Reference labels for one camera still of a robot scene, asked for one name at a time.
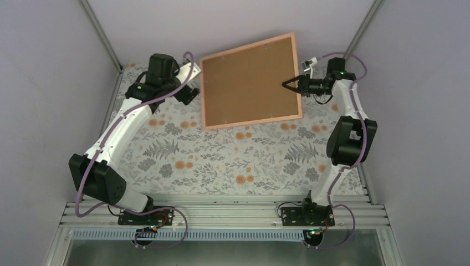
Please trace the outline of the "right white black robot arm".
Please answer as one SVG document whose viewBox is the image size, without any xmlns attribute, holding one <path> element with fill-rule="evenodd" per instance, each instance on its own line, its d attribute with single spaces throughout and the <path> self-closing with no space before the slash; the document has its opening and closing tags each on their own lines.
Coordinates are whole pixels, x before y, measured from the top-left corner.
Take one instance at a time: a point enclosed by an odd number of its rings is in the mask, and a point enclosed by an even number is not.
<svg viewBox="0 0 470 266">
<path fill-rule="evenodd" d="M 334 225 L 333 195 L 345 177 L 345 172 L 362 163 L 370 150 L 377 131 L 377 122 L 365 114 L 357 93 L 355 74 L 346 71 L 344 58 L 331 58 L 326 75 L 314 79 L 298 75 L 282 86 L 302 96 L 330 95 L 336 100 L 340 117 L 326 144 L 329 159 L 319 185 L 308 192 L 299 207 L 283 207 L 283 223 Z"/>
</svg>

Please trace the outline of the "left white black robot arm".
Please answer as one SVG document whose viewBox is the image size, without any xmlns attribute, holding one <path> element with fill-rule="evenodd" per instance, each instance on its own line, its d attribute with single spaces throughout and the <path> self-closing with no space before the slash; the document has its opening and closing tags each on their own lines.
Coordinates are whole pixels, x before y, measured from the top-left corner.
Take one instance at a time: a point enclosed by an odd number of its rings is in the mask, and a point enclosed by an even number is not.
<svg viewBox="0 0 470 266">
<path fill-rule="evenodd" d="M 191 52 L 184 54 L 184 65 L 166 54 L 153 54 L 147 71 L 141 73 L 125 93 L 119 112 L 103 134 L 83 155 L 74 154 L 69 168 L 77 195 L 75 215 L 85 217 L 108 204 L 127 211 L 140 224 L 154 218 L 154 203 L 133 189 L 116 167 L 141 125 L 166 99 L 189 96 L 189 82 L 200 73 Z"/>
</svg>

